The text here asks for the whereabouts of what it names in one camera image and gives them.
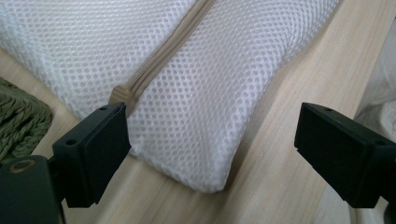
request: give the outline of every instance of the green woven fabric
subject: green woven fabric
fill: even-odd
[[[0,163],[29,156],[51,118],[47,105],[0,78]]]

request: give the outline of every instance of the beige zipper tape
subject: beige zipper tape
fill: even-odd
[[[190,37],[215,0],[197,0],[174,32],[159,49],[144,63],[136,74],[124,85],[116,86],[111,92],[109,103],[124,102],[127,116],[131,114],[139,97],[181,46]]]

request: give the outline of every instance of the white fabric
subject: white fabric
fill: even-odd
[[[396,99],[366,109],[356,121],[396,142]]]
[[[309,43],[336,2],[219,0],[128,118],[131,152],[194,189],[222,190],[271,77]],[[106,104],[191,6],[125,4],[7,1],[0,46],[85,117]]]
[[[390,27],[384,47],[361,99],[357,115],[396,100],[396,21]]]

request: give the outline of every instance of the mesh cushion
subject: mesh cushion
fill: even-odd
[[[82,117],[106,103],[112,88],[159,47],[191,5],[135,3],[144,11],[121,1],[62,3],[67,7],[9,2],[12,9],[0,12],[7,29],[0,46]],[[128,118],[131,152],[194,189],[223,189],[272,76],[309,43],[336,2],[216,2]],[[47,25],[35,26],[42,21]]]

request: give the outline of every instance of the wooden table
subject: wooden table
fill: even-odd
[[[279,70],[238,149],[226,190],[203,194],[128,156],[101,202],[70,209],[69,223],[309,223],[325,188],[296,152],[301,102],[326,105],[353,117],[396,15],[395,0],[346,0],[312,44]],[[0,50],[0,76],[53,110],[49,133],[35,154],[78,119],[21,65]]]

